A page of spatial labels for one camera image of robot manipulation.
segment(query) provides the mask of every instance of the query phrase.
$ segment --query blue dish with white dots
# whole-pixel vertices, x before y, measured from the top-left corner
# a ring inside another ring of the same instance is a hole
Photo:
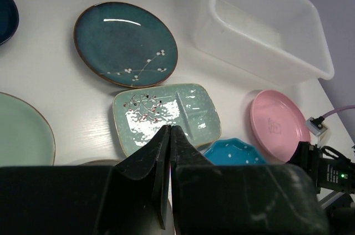
[[[91,6],[74,27],[84,62],[114,84],[143,88],[161,83],[178,62],[175,39],[150,12],[122,2]]]
[[[262,165],[267,163],[255,147],[237,138],[214,142],[204,156],[214,165]]]

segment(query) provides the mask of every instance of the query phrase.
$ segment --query white tabletop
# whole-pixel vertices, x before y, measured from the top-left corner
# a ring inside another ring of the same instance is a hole
[[[113,125],[111,104],[123,90],[95,75],[80,59],[73,27],[87,7],[122,1],[143,7],[173,33],[179,62],[164,83],[198,83],[209,92],[219,113],[222,137],[254,144],[248,105],[258,90],[269,86],[258,78],[197,50],[191,41],[199,0],[15,0],[20,25],[0,47],[0,91],[37,108],[50,123],[56,141],[56,165],[96,159],[123,159]],[[285,90],[305,117],[332,110],[318,80]],[[354,160],[353,141],[337,115],[326,121],[332,129],[328,145]],[[323,190],[320,198],[330,191]]]

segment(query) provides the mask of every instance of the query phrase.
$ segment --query plate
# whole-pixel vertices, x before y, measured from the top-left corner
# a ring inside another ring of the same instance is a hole
[[[250,119],[258,142],[283,162],[290,160],[299,141],[311,141],[305,117],[296,104],[280,92],[260,92],[251,105]]]
[[[113,100],[121,147],[127,156],[146,145],[163,125],[180,125],[195,147],[217,140],[221,124],[207,91],[173,84],[124,91]]]
[[[121,161],[117,159],[100,159],[83,163],[80,166],[116,166],[119,162]]]
[[[0,0],[0,45],[8,41],[16,32],[19,15],[13,0]]]
[[[175,39],[165,24],[122,2],[105,2],[84,11],[75,24],[74,42],[91,70],[131,88],[161,83],[178,62]]]
[[[54,163],[52,129],[31,105],[0,93],[0,167],[49,166]]]
[[[237,138],[214,142],[204,156],[217,166],[266,164],[255,147]]]

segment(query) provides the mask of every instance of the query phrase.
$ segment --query light green divided dish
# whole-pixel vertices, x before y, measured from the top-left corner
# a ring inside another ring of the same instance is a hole
[[[52,129],[31,105],[0,93],[0,167],[52,165]]]
[[[127,156],[146,145],[163,125],[179,125],[195,147],[221,136],[217,111],[198,84],[174,84],[124,91],[113,100],[121,147]]]

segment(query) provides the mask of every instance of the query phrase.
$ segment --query translucent plastic bin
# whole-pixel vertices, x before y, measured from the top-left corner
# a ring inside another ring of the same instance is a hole
[[[201,0],[194,41],[274,84],[334,76],[320,17],[308,0]]]

